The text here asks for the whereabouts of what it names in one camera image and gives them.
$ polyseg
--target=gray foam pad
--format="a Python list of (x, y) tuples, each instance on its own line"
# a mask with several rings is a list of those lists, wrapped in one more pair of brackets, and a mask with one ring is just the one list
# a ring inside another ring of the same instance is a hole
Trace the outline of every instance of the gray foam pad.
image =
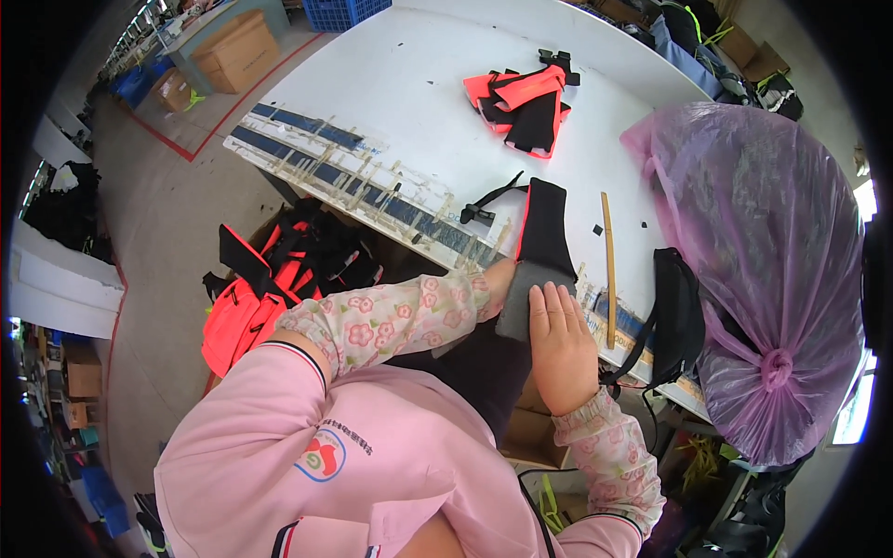
[(505, 297), (505, 305), (499, 313), (497, 335), (530, 342), (530, 288), (534, 285), (543, 287), (549, 281), (556, 287), (565, 285), (571, 296), (577, 295), (573, 277), (534, 262), (518, 264)]

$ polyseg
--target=wooden ruler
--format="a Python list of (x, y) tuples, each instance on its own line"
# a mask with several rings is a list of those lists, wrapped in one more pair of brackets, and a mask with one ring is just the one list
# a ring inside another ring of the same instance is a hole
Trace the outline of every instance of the wooden ruler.
[(605, 218), (605, 246), (608, 254), (608, 330), (605, 344), (613, 349), (614, 332), (617, 329), (617, 288), (613, 275), (613, 236), (611, 234), (611, 210), (608, 209), (608, 194), (602, 192), (602, 215)]

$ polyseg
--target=white work table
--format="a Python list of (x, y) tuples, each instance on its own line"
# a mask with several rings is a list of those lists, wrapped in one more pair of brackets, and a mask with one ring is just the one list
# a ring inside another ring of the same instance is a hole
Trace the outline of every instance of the white work table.
[[(572, 111), (548, 161), (503, 145), (462, 83), (490, 70), (538, 70), (540, 48), (570, 52), (580, 73), (580, 86), (563, 92)], [(565, 236), (584, 308), (607, 286), (605, 235), (593, 232), (604, 226), (604, 191), (619, 307), (644, 321), (655, 299), (653, 252), (666, 244), (652, 194), (619, 137), (656, 107), (705, 100), (660, 55), (558, 0), (395, 0), (288, 74), (224, 145), (448, 269), (515, 252), (523, 193), (487, 207), (497, 214), (489, 229), (459, 223), (466, 204), (519, 171), (519, 184), (553, 182), (567, 190)], [(604, 346), (605, 321), (588, 317)], [(629, 350), (629, 336), (617, 338), (601, 353), (615, 365)], [(650, 365), (640, 361), (631, 375), (647, 381)], [(707, 418), (694, 383), (659, 391)]]

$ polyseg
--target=window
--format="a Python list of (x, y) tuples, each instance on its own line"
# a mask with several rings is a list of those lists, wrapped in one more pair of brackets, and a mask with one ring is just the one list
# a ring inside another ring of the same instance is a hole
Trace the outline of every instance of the window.
[(877, 366), (876, 356), (869, 355), (865, 361), (865, 374), (859, 379), (855, 395), (840, 410), (838, 418), (831, 427), (830, 443), (825, 448), (835, 446), (851, 446), (862, 441), (865, 423), (868, 421), (868, 410), (872, 405), (872, 389), (874, 387), (874, 369)]
[(868, 222), (878, 212), (878, 200), (874, 197), (874, 181), (866, 180), (862, 186), (853, 190), (855, 203), (859, 206), (862, 222)]

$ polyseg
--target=floral arm sleeve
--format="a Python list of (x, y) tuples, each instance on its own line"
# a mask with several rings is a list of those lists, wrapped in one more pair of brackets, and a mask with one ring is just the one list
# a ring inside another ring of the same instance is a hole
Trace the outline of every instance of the floral arm sleeve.
[(661, 517), (657, 460), (648, 453), (638, 421), (624, 414), (607, 389), (563, 417), (553, 417), (555, 443), (570, 446), (577, 467), (586, 474), (588, 511), (631, 521), (642, 539)]
[(490, 300), (480, 273), (422, 275), (304, 300), (282, 314), (277, 328), (303, 334), (329, 359), (332, 379), (455, 341), (484, 321)]

